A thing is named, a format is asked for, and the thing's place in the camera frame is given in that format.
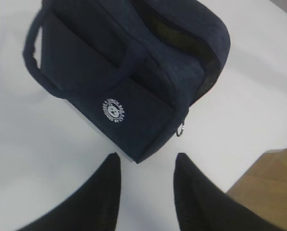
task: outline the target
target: metal ring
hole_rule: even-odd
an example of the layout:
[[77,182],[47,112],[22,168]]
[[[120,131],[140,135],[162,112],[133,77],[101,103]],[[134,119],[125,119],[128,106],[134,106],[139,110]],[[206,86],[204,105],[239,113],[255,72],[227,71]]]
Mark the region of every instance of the metal ring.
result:
[[182,123],[182,127],[181,127],[181,131],[180,131],[180,132],[178,132],[178,130],[176,131],[176,135],[177,135],[177,137],[182,136],[183,131],[184,131],[184,128],[185,128],[185,125],[184,125],[184,121],[183,121],[183,123]]

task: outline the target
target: front pocket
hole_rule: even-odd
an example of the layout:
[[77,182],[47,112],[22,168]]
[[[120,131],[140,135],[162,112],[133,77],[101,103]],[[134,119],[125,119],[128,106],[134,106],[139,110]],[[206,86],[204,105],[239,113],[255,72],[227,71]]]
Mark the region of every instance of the front pocket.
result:
[[[80,91],[104,88],[116,68],[51,13],[43,24],[41,70],[59,89]],[[69,101],[135,161],[174,114],[132,79],[102,96]]]

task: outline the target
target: bag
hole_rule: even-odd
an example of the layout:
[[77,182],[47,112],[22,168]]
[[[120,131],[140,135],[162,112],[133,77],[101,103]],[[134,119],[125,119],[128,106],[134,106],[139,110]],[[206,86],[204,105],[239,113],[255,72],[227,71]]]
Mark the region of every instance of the bag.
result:
[[195,0],[44,0],[23,55],[40,85],[139,163],[215,84],[229,49],[224,23]]

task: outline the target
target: white logo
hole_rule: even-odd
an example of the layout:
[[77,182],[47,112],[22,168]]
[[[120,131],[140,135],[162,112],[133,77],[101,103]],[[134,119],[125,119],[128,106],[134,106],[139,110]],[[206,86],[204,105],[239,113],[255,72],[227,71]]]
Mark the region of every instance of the white logo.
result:
[[105,100],[103,103],[103,111],[105,116],[112,122],[120,123],[124,120],[124,109],[117,100]]

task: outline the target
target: white surface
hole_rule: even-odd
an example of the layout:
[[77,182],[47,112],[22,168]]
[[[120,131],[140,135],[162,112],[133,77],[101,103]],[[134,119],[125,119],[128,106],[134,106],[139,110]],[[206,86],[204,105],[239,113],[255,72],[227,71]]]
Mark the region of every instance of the white surface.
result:
[[[287,15],[268,0],[203,3],[228,26],[228,63],[190,109],[180,139],[140,165],[121,156],[117,231],[179,230],[172,186],[178,152],[226,191],[262,153],[287,147]],[[21,51],[38,7],[36,0],[0,0],[0,231],[57,206],[117,150],[25,70]]]

